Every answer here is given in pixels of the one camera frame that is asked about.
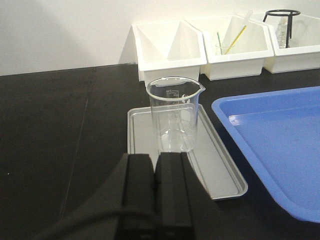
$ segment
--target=black cable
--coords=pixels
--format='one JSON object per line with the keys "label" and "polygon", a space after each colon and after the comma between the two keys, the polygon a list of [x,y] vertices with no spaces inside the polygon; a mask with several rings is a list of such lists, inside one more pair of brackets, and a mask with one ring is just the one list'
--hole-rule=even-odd
{"label": "black cable", "polygon": [[99,223],[103,220],[107,220],[110,218],[116,217],[136,217],[140,219],[146,219],[153,223],[156,227],[162,227],[163,222],[159,216],[154,214],[151,211],[145,211],[142,209],[132,208],[132,207],[123,207],[121,209],[108,210],[106,212],[102,212],[93,216],[89,216],[87,218],[79,219],[75,222],[64,224],[60,226],[57,230],[47,230],[43,233],[40,233],[32,240],[57,240],[61,237],[64,237],[68,234],[74,233],[77,230],[80,230],[89,225]]}

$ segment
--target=metal tray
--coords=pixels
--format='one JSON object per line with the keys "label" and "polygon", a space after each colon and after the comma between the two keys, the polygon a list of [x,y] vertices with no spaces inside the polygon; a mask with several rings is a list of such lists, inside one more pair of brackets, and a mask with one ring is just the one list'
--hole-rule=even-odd
{"label": "metal tray", "polygon": [[224,97],[212,109],[273,199],[320,223],[320,87]]}
{"label": "metal tray", "polygon": [[[149,154],[155,168],[159,151],[152,126],[150,107],[128,112],[127,150],[130,154]],[[197,146],[190,152],[190,163],[213,200],[237,198],[248,184],[239,172],[204,108],[199,105]]]}

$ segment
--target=silver tray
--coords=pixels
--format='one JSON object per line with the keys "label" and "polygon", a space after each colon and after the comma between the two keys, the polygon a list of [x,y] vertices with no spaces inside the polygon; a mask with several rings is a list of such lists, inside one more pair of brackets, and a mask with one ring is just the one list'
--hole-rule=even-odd
{"label": "silver tray", "polygon": [[[149,154],[155,168],[160,153],[153,131],[151,108],[129,110],[127,121],[128,153]],[[196,175],[213,200],[237,198],[247,192],[247,182],[202,105],[198,110],[197,145],[187,154]]]}

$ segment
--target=white wall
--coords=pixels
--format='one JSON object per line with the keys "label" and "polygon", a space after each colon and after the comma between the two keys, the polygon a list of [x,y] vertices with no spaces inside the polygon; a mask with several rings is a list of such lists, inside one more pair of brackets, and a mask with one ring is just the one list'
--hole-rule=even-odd
{"label": "white wall", "polygon": [[132,23],[293,9],[319,0],[2,0],[0,76],[134,62]]}

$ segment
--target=black countertop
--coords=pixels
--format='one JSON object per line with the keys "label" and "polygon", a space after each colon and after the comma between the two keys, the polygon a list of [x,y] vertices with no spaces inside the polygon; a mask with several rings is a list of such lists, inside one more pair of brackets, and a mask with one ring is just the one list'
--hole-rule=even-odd
{"label": "black countertop", "polygon": [[[235,95],[320,86],[320,69],[209,81],[199,98],[248,183],[218,201],[237,240],[316,240],[271,198],[211,109]],[[28,239],[81,206],[127,152],[127,112],[149,106],[135,64],[0,77],[0,239]]]}

